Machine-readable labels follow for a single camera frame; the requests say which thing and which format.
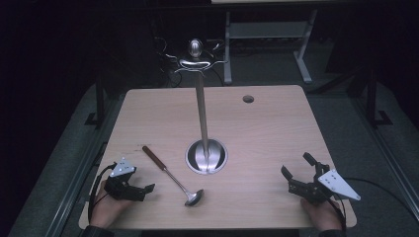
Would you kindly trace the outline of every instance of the background table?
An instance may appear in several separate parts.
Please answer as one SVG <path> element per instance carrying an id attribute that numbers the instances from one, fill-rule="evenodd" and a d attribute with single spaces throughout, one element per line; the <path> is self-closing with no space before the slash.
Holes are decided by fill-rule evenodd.
<path id="1" fill-rule="evenodd" d="M 137 202 L 114 224 L 123 229 L 303 228 L 311 226 L 288 192 L 281 174 L 287 166 L 294 178 L 312 182 L 314 168 L 303 158 L 334 167 L 326 144 L 298 86 L 205 88 L 209 138 L 227 149 L 225 167 L 199 175 L 185 161 L 188 146 L 201 138 L 195 89 L 131 90 L 111 135 L 99 171 L 122 157 L 137 171 L 130 184 L 155 184 L 144 202 Z M 243 102 L 243 96 L 254 102 Z M 191 192 L 205 190 L 194 207 L 185 207 L 184 193 L 142 151 L 147 145 Z M 85 228 L 87 208 L 79 225 Z M 346 201 L 348 226 L 356 217 Z"/>

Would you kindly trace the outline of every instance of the ladle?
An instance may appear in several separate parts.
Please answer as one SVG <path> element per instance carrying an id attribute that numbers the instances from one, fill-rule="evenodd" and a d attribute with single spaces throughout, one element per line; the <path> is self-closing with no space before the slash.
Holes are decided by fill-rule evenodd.
<path id="1" fill-rule="evenodd" d="M 204 190 L 199 190 L 194 194 L 190 193 L 187 189 L 185 189 L 185 187 L 181 185 L 181 183 L 179 183 L 178 180 L 176 180 L 176 178 L 172 174 L 170 174 L 169 170 L 163 164 L 163 162 L 161 162 L 160 159 L 156 155 L 154 155 L 154 153 L 147 146 L 143 146 L 142 150 L 145 152 L 145 154 L 148 155 L 148 157 L 151 158 L 151 160 L 154 161 L 154 163 L 160 168 L 160 170 L 165 171 L 170 176 L 170 178 L 172 178 L 172 180 L 176 182 L 176 184 L 178 184 L 178 186 L 183 190 L 185 195 L 188 197 L 188 200 L 185 202 L 186 206 L 193 206 L 196 203 L 198 203 L 198 201 L 200 201 L 200 199 L 204 195 Z"/>

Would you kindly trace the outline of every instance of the red-brown handle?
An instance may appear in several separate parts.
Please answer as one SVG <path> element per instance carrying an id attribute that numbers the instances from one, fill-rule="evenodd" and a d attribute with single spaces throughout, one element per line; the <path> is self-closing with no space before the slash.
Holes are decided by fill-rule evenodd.
<path id="1" fill-rule="evenodd" d="M 157 156 L 154 155 L 154 153 L 147 146 L 143 146 L 142 150 L 145 152 L 145 154 L 148 155 L 148 157 L 151 158 L 151 160 L 154 161 L 154 163 L 156 163 L 156 165 L 158 166 L 158 168 L 160 168 L 160 170 L 162 171 L 166 170 L 166 166 L 163 164 L 163 162 L 161 162 L 160 159 L 157 158 Z"/>

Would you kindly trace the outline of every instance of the round metal base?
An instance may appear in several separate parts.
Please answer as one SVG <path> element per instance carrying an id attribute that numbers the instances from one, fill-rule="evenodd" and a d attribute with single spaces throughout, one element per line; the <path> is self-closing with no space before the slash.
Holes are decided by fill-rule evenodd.
<path id="1" fill-rule="evenodd" d="M 186 163 L 194 172 L 210 175 L 220 171 L 227 162 L 227 149 L 217 140 L 209 139 L 209 157 L 204 154 L 203 141 L 192 143 L 186 151 Z"/>

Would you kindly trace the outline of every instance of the sleeve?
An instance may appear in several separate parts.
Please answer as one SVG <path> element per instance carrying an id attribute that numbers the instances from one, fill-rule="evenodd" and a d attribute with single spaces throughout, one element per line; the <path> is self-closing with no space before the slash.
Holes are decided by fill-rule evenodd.
<path id="1" fill-rule="evenodd" d="M 82 237 L 114 237 L 114 233 L 106 229 L 88 225 L 83 231 Z"/>
<path id="2" fill-rule="evenodd" d="M 318 237 L 346 237 L 346 234 L 342 230 L 325 230 Z"/>

